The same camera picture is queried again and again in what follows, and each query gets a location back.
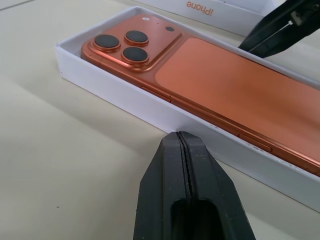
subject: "white box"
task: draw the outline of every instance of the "white box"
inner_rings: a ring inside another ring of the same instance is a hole
[[[84,42],[129,17],[143,13],[172,22],[230,52],[320,89],[319,82],[315,80],[137,6],[56,44],[61,76],[166,133],[186,131],[200,137],[218,160],[320,212],[320,177],[289,164],[80,58]]]
[[[277,5],[275,0],[134,0],[247,36]]]

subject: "orange smartphone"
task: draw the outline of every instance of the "orange smartphone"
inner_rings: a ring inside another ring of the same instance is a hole
[[[140,14],[81,57],[320,177],[320,91],[170,22]]]

